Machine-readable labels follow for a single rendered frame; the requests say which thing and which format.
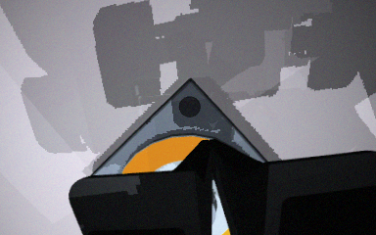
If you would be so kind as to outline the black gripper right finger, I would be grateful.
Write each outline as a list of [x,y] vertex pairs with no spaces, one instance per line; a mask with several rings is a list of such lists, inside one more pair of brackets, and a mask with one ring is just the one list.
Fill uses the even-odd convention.
[[289,197],[376,185],[376,151],[262,163],[216,139],[209,142],[230,235],[278,235]]

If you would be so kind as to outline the orange round plate with holes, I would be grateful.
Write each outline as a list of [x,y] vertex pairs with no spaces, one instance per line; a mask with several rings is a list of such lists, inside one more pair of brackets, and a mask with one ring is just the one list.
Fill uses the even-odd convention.
[[[154,140],[145,147],[141,148],[123,167],[121,174],[158,170],[174,170],[202,140],[210,139],[216,139],[230,146],[216,137],[208,135],[197,133],[171,134]],[[230,235],[227,227],[227,220],[225,218],[216,189],[214,178],[212,176],[212,191],[214,192],[216,202],[215,221],[211,226],[211,235]]]

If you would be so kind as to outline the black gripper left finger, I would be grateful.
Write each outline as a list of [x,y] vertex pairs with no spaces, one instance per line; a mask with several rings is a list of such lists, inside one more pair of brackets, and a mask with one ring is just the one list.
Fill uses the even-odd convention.
[[202,140],[174,169],[82,177],[69,202],[82,235],[180,228],[212,235],[212,152]]

